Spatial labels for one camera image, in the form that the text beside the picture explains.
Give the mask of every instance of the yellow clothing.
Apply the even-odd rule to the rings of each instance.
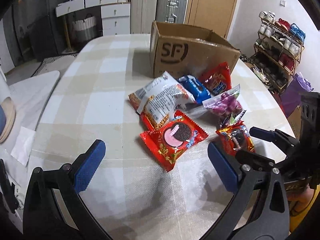
[[[313,193],[313,197],[309,203],[309,205],[302,210],[301,212],[296,212],[295,210],[290,211],[290,232],[295,230],[295,228],[301,223],[301,221],[304,219],[305,215],[310,210],[311,206],[313,205],[314,201],[316,200],[318,194],[320,191],[320,186],[317,186],[317,189]]]

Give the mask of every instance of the sf logo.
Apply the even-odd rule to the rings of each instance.
[[[177,64],[182,62],[188,54],[188,44],[171,44],[162,45],[161,62],[166,64]]]

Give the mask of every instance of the red shoe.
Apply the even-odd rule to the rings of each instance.
[[[284,68],[288,71],[291,72],[294,68],[294,60],[287,56],[287,63],[285,64]]]
[[[281,54],[278,63],[279,63],[282,67],[284,67],[284,66],[287,64],[287,61],[288,61],[288,56],[287,56],[287,54],[284,54],[284,53]]]
[[[287,32],[291,29],[291,25],[290,23],[288,23],[287,21],[279,18],[279,20],[277,22],[275,22],[275,25],[279,26],[280,28],[285,29]]]

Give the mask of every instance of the snack package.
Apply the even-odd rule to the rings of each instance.
[[[220,118],[221,127],[224,128],[237,123],[246,111],[237,100],[239,94],[240,85],[237,85],[220,95],[203,101],[202,104],[204,108]]]
[[[187,149],[203,141],[208,135],[189,117],[177,110],[171,122],[159,130],[145,131],[140,137],[168,172]]]
[[[198,79],[214,96],[231,89],[230,69],[227,62],[204,72]]]
[[[227,154],[235,156],[237,151],[242,149],[255,152],[247,127],[240,121],[238,124],[217,130],[223,149]]]
[[[167,71],[129,95],[133,108],[149,130],[160,129],[178,106],[195,103],[193,95]]]
[[[178,82],[194,96],[197,104],[201,104],[202,101],[211,98],[209,90],[194,76],[183,76],[178,79]]]

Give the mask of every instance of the checkered tablecloth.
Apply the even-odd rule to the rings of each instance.
[[[186,151],[169,173],[151,157],[139,137],[145,127],[128,100],[152,79],[149,43],[150,35],[118,35],[84,47],[45,108],[29,175],[37,165],[47,170],[72,163],[101,139],[107,145],[105,158],[80,195],[103,228],[114,239],[199,239],[232,197],[207,157],[216,127],[210,113],[190,113],[209,134],[207,140]],[[278,128],[293,135],[276,101],[241,60],[231,78],[233,86],[241,86],[248,128]],[[284,159],[273,144],[254,143],[276,162]]]

